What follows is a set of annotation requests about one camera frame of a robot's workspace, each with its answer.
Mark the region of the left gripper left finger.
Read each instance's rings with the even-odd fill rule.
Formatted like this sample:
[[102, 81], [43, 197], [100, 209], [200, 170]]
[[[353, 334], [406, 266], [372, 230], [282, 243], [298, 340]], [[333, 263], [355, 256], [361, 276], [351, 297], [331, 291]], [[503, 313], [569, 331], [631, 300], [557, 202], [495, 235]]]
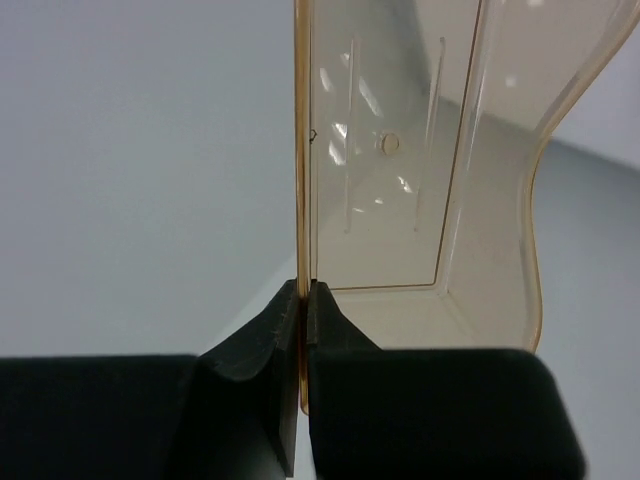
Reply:
[[5, 479], [285, 479], [295, 463], [298, 297], [201, 355], [5, 358]]

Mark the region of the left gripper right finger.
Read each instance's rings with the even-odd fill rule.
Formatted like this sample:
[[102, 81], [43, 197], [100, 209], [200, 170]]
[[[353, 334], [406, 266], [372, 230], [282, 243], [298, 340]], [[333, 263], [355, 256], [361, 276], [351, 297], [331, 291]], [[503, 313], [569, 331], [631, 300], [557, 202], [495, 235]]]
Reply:
[[384, 350], [312, 285], [309, 432], [321, 479], [582, 479], [547, 366], [519, 349]]

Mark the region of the amber transparent plastic container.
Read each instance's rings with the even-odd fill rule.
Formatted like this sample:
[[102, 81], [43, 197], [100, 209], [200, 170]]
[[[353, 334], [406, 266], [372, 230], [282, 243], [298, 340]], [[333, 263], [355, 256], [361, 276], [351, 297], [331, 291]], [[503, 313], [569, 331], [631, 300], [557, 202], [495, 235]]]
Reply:
[[383, 348], [535, 351], [533, 221], [558, 124], [635, 1], [298, 1], [297, 292]]

